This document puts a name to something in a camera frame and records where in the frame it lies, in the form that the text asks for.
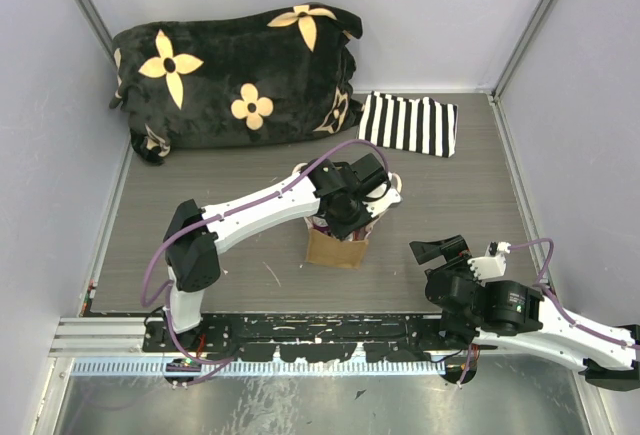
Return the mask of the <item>jute canvas tote bag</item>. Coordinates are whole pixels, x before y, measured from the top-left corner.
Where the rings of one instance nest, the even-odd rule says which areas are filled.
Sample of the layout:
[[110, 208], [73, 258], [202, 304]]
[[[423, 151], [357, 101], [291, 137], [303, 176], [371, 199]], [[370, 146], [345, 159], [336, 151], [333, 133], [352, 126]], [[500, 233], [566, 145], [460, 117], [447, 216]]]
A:
[[[313, 187], [314, 169], [308, 174], [308, 178], [311, 181]], [[390, 178], [390, 185], [393, 185], [401, 194], [402, 180], [400, 176], [393, 172], [387, 172]], [[379, 218], [374, 218], [374, 220], [372, 222], [369, 222], [364, 228], [352, 232], [344, 240], [339, 240], [331, 234], [324, 234], [312, 228], [313, 221], [325, 221], [323, 218], [317, 216], [317, 212], [304, 219], [309, 235], [306, 261], [311, 264], [331, 268], [359, 268], [367, 252], [369, 238], [373, 232], [374, 226], [386, 214], [386, 212]]]

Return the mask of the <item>purple soda can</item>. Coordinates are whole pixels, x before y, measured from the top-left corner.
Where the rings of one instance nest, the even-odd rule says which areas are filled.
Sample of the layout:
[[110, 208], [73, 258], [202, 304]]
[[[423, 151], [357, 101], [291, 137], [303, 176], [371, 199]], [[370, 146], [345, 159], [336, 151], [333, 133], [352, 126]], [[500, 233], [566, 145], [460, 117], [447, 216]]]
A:
[[330, 234], [330, 228], [327, 223], [323, 220], [315, 220], [312, 222], [312, 228], [324, 234]]

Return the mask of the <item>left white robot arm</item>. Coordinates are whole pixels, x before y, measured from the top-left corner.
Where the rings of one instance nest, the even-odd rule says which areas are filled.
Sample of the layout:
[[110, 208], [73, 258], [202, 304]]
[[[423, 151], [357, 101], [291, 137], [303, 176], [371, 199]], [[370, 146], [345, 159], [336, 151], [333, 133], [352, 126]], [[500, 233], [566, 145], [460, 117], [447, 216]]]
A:
[[178, 351], [197, 345], [204, 293], [221, 275], [220, 255], [238, 243], [301, 219], [310, 235], [337, 243], [323, 251], [336, 265], [367, 242], [375, 223], [400, 203], [401, 190], [401, 178], [367, 154], [352, 163], [302, 164], [282, 182], [227, 203], [181, 203], [165, 235], [171, 282], [165, 340]]

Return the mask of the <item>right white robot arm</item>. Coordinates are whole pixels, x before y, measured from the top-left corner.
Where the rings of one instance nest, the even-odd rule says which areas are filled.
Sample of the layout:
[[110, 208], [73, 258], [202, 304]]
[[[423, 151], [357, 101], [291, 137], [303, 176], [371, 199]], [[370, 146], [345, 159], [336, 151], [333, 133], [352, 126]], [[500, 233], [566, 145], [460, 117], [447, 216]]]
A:
[[409, 247], [423, 265], [426, 299], [441, 310], [438, 336], [449, 348], [484, 345], [545, 358], [576, 371], [595, 387], [628, 392], [639, 387], [639, 327], [608, 326], [564, 308], [551, 286], [505, 277], [515, 245], [492, 242], [474, 256], [462, 236]]

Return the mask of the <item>black white striped cloth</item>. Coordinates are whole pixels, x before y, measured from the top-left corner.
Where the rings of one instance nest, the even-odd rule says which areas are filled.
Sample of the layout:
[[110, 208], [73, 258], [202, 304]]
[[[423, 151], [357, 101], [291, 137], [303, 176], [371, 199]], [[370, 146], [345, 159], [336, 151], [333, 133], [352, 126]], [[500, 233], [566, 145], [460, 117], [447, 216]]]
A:
[[456, 151], [458, 118], [455, 104], [371, 92], [357, 137], [382, 148], [450, 158]]

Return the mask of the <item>black floral plush blanket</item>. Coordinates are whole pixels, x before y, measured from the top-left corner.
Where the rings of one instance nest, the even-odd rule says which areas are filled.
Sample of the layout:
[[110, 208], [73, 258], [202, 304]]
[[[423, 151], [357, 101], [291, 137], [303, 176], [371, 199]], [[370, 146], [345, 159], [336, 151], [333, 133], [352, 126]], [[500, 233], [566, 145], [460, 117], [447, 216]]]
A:
[[348, 43], [361, 18], [320, 3], [227, 20], [159, 21], [117, 34], [112, 108], [134, 152], [291, 144], [356, 126]]

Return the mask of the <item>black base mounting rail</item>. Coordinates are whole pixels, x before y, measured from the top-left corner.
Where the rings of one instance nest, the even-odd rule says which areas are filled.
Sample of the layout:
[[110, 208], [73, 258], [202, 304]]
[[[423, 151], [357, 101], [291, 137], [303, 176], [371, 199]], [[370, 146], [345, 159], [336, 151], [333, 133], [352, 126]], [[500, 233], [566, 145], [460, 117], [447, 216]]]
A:
[[275, 356], [286, 363], [345, 362], [358, 349], [368, 363], [433, 361], [438, 352], [467, 348], [440, 332], [436, 314], [209, 313], [177, 338], [191, 354], [245, 362], [270, 362]]

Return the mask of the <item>right aluminium frame post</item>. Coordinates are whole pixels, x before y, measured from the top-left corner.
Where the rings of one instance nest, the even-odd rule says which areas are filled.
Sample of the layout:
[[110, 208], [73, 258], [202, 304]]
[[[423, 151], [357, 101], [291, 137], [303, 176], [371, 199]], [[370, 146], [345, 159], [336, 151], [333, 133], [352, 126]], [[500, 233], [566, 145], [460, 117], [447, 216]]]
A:
[[534, 38], [543, 27], [557, 0], [538, 0], [529, 20], [511, 52], [500, 76], [491, 90], [493, 100], [499, 100], [507, 89], [518, 66], [524, 58]]

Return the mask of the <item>aluminium frame post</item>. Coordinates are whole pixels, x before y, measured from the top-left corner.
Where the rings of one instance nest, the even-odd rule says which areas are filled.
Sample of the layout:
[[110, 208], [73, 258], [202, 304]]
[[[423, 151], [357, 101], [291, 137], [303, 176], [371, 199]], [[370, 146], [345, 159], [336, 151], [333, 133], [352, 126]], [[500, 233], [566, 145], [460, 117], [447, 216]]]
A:
[[112, 63], [114, 63], [112, 48], [112, 37], [109, 30], [101, 17], [99, 11], [93, 0], [74, 0], [88, 22], [91, 31], [96, 36], [101, 48], [109, 57]]
[[499, 100], [507, 89], [518, 66], [524, 58], [534, 38], [543, 27], [557, 0], [538, 0], [529, 20], [511, 52], [500, 76], [491, 90], [493, 100]]

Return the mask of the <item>left aluminium frame post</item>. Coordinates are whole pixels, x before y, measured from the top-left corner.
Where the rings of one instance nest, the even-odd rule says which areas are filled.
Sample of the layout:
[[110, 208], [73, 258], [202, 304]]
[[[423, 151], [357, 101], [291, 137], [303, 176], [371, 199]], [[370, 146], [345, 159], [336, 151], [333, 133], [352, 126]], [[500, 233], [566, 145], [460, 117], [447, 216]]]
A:
[[101, 48], [109, 57], [112, 63], [114, 63], [112, 48], [112, 37], [109, 30], [101, 17], [99, 11], [93, 0], [74, 0], [88, 22], [91, 31], [96, 36]]

